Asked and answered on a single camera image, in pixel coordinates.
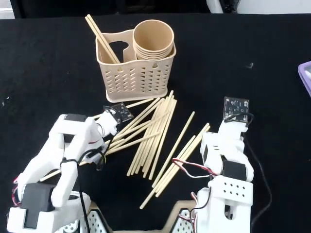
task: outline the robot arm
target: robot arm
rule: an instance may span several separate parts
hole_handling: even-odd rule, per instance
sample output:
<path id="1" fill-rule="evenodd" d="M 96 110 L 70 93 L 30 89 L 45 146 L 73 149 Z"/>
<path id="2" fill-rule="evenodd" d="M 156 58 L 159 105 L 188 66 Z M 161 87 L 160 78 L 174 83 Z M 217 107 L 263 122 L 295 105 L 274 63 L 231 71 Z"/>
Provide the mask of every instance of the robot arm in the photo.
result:
<path id="1" fill-rule="evenodd" d="M 7 230 L 13 233 L 54 233 L 60 227 L 83 215 L 79 193 L 73 192 L 77 179 L 77 165 L 67 160 L 98 162 L 99 153 L 89 157 L 85 152 L 92 149 L 105 152 L 103 137 L 117 132 L 115 120 L 105 111 L 95 122 L 92 117 L 61 115 L 53 125 L 49 138 L 39 154 L 18 176 L 18 198 L 21 205 L 10 209 Z M 56 186 L 37 183 L 53 169 L 61 169 Z M 83 193 L 86 209 L 90 198 Z"/>
<path id="2" fill-rule="evenodd" d="M 224 120 L 218 133 L 206 132 L 200 153 L 203 163 L 217 174 L 198 192 L 197 233 L 250 232 L 254 170 L 243 153 L 248 100 L 225 98 Z M 226 119 L 236 116 L 232 121 Z"/>

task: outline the purple container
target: purple container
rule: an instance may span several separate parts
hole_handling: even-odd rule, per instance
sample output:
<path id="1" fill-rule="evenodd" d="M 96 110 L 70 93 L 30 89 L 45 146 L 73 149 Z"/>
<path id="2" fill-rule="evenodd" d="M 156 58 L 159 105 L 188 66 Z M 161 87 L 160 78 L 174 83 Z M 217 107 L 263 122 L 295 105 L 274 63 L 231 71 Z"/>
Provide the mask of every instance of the purple container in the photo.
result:
<path id="1" fill-rule="evenodd" d="M 298 73 L 311 97 L 311 62 L 306 62 L 299 65 Z"/>

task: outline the utensil holder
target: utensil holder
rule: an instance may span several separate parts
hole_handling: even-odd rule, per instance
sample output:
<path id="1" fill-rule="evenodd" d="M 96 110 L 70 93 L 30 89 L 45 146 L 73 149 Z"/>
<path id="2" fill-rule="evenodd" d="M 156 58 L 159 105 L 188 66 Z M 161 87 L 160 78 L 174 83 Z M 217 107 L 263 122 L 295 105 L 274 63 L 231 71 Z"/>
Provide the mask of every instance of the utensil holder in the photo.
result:
<path id="1" fill-rule="evenodd" d="M 133 30 L 103 35 L 108 43 L 123 41 L 128 44 L 123 50 L 123 63 L 113 64 L 97 38 L 95 40 L 96 58 L 108 101 L 116 103 L 143 100 L 167 94 L 167 83 L 176 55 L 175 44 L 166 58 L 157 61 L 137 60 L 133 49 Z"/>

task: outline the basket hole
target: basket hole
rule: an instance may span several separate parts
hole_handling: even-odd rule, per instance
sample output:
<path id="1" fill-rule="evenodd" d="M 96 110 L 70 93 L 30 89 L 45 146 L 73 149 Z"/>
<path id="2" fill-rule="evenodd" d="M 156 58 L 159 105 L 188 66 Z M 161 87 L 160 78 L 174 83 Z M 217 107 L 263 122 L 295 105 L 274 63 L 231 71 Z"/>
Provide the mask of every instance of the basket hole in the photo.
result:
<path id="1" fill-rule="evenodd" d="M 109 45 L 111 46 L 112 50 L 116 54 L 116 56 L 119 59 L 119 61 L 121 63 L 123 63 L 124 62 L 124 60 L 123 60 L 123 50 L 128 47 L 128 43 L 126 43 L 124 41 L 115 41 L 115 42 L 109 43 Z"/>

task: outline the stack of paper cups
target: stack of paper cups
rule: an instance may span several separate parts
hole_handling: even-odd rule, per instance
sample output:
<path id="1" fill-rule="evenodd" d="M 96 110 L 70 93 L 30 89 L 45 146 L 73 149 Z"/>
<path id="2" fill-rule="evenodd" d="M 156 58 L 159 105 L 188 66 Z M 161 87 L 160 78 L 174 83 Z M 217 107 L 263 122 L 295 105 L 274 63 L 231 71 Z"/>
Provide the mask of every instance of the stack of paper cups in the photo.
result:
<path id="1" fill-rule="evenodd" d="M 146 20 L 134 28 L 133 48 L 137 59 L 163 59 L 170 54 L 173 44 L 173 30 L 160 20 Z"/>

